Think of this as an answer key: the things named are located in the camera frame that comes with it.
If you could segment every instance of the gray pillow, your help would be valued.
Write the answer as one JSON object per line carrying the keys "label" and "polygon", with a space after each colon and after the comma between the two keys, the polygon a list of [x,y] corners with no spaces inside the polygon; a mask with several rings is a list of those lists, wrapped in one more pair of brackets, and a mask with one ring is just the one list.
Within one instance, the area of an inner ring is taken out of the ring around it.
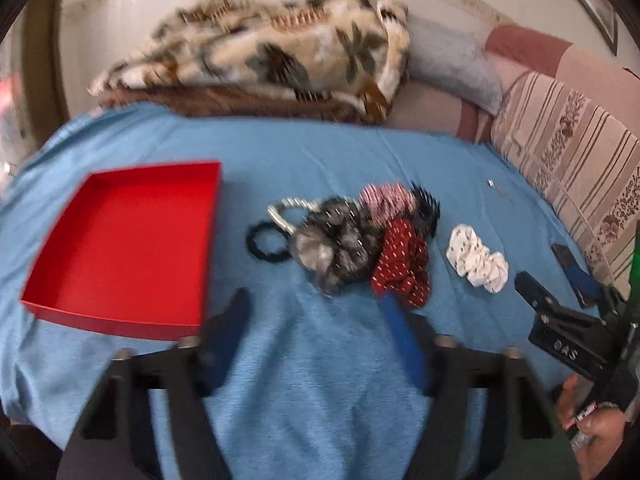
{"label": "gray pillow", "polygon": [[497,115],[502,103],[500,79],[473,34],[409,16],[409,35],[411,78]]}

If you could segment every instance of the white scrunchie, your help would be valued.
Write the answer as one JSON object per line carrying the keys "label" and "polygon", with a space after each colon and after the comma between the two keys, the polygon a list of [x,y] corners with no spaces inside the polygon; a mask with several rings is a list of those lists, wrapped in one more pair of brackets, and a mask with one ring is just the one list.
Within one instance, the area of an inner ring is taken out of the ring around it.
{"label": "white scrunchie", "polygon": [[453,228],[449,238],[447,260],[471,285],[480,286],[495,294],[507,282],[509,264],[502,253],[489,254],[471,226],[460,224]]}

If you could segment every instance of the blue fabric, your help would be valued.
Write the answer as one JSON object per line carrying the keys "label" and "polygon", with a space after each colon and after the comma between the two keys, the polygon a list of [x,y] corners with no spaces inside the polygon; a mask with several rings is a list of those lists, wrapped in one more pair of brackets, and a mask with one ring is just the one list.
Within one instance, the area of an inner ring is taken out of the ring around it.
{"label": "blue fabric", "polygon": [[[238,286],[254,298],[226,384],[206,400],[235,478],[400,479],[428,410],[366,284],[325,298],[295,263],[258,262],[245,250],[249,225],[286,196],[357,196],[367,183],[396,180],[425,186],[442,202],[442,218],[429,243],[433,291],[424,315],[470,348],[519,346],[547,388],[567,376],[527,341],[534,313],[513,279],[528,270],[562,304],[577,308],[548,247],[558,242],[580,252],[550,207],[491,148],[306,121],[187,120],[145,104],[63,127],[17,176],[0,208],[0,396],[11,418],[31,421],[64,447],[117,349],[166,347],[36,320],[19,303],[38,248],[81,180],[107,168],[209,159],[223,162],[225,179],[210,310],[223,308]],[[459,223],[505,254],[510,277],[499,294],[474,289],[446,261]],[[480,426],[479,399],[470,411],[468,456]],[[177,479],[159,396],[154,407],[162,466]]]}

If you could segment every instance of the pink scrunchie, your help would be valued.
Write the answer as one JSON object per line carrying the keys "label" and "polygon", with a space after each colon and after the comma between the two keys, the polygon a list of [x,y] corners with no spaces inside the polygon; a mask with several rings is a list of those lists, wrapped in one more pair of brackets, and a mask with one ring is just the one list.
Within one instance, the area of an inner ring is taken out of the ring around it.
{"label": "pink scrunchie", "polygon": [[360,201],[367,206],[371,223],[386,228],[394,218],[413,213],[418,206],[415,195],[400,183],[368,184],[360,192]]}

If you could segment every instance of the pile of hair accessories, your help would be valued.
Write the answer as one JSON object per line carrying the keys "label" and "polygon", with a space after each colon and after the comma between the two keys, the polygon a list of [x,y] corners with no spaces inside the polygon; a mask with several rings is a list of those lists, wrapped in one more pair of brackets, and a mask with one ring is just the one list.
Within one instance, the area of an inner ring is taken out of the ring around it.
{"label": "pile of hair accessories", "polygon": [[[308,211],[298,226],[282,215],[294,208]],[[369,184],[357,200],[286,198],[270,205],[267,213],[271,220],[251,227],[246,236],[247,249],[259,260],[293,258],[328,296],[350,283],[369,281],[377,294],[394,290],[407,308],[426,304],[431,289],[425,240],[435,235],[440,203],[423,188]],[[282,234],[287,247],[261,251],[255,240],[265,230]]]}

